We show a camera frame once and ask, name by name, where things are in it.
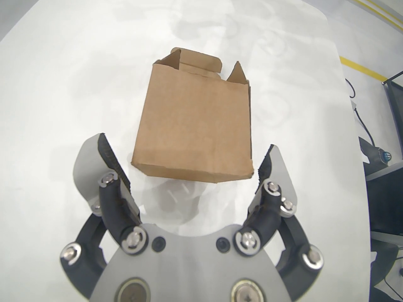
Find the black cable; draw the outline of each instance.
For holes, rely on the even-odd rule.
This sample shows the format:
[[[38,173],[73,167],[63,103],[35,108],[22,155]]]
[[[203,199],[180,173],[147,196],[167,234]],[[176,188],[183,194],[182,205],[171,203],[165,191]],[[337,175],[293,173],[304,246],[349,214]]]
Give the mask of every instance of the black cable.
[[[354,95],[353,95],[353,96],[350,96],[350,98],[355,98],[355,90],[354,90],[353,85],[351,85],[351,83],[349,82],[349,80],[348,80],[347,78],[344,78],[344,79],[346,80],[347,83],[350,84],[350,86],[351,86],[351,88],[353,89],[353,92],[354,92]]]
[[[372,138],[372,136],[371,136],[370,132],[368,131],[368,129],[367,129],[366,125],[364,124],[364,122],[361,120],[360,115],[358,114],[357,108],[354,109],[354,112],[357,114],[357,117],[358,117],[358,119],[360,120],[362,126],[364,127],[364,129],[365,129],[365,131],[367,132],[368,136],[371,138],[372,146],[375,146],[374,139]]]
[[[392,286],[388,284],[388,282],[386,281],[386,278],[384,278],[383,280],[385,281],[386,285],[388,285],[389,288],[390,288],[391,290],[393,290],[394,293],[395,293],[397,296],[399,296],[399,298],[403,301],[403,298],[399,295],[399,293],[396,292],[396,291],[392,288]]]

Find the floor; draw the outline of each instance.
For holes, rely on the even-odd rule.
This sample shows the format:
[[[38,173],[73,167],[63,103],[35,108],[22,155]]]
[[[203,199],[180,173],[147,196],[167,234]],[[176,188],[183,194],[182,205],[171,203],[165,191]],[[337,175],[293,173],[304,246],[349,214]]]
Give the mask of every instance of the floor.
[[[0,40],[37,1],[0,0]],[[403,69],[403,32],[399,29],[349,0],[305,1],[327,16],[339,55],[385,77]],[[353,100],[376,146],[392,154],[392,164],[401,161],[402,150],[381,82],[346,65],[343,65],[343,70],[355,88],[357,95]],[[403,76],[401,78],[399,82],[403,84]],[[352,94],[347,83],[346,88]],[[369,140],[357,119],[356,122],[357,135]],[[387,276],[388,283],[400,295],[403,295],[403,278],[398,273],[402,267],[403,260],[398,260]],[[384,282],[378,287],[397,298]]]

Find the blue knob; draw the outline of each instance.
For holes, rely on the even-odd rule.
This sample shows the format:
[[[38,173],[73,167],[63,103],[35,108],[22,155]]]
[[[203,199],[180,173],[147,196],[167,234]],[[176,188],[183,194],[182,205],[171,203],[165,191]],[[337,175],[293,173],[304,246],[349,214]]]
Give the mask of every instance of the blue knob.
[[[384,151],[382,153],[383,161],[388,163],[392,159],[392,155],[389,152]]]

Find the white tabletop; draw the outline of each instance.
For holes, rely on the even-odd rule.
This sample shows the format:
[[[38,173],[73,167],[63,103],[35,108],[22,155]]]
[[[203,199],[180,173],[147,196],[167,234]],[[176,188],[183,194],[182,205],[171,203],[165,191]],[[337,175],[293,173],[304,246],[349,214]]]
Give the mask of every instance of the white tabletop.
[[[0,43],[1,300],[81,300],[59,252],[90,214],[72,168],[99,132],[143,221],[182,235],[243,222],[257,174],[206,184],[130,165],[151,65],[176,46],[220,57],[223,78],[239,60],[250,80],[254,167],[278,145],[297,217],[325,256],[301,300],[367,301],[367,196],[347,86],[326,17],[300,0],[40,0],[18,22]],[[116,246],[103,245],[109,259]],[[282,248],[275,236],[266,250],[277,262]]]

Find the cardboard box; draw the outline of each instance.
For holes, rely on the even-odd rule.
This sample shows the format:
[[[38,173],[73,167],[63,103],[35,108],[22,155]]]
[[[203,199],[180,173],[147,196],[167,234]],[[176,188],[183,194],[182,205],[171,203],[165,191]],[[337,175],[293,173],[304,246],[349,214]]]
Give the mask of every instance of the cardboard box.
[[[239,62],[174,48],[153,64],[132,165],[148,176],[223,182],[253,175],[250,87]]]

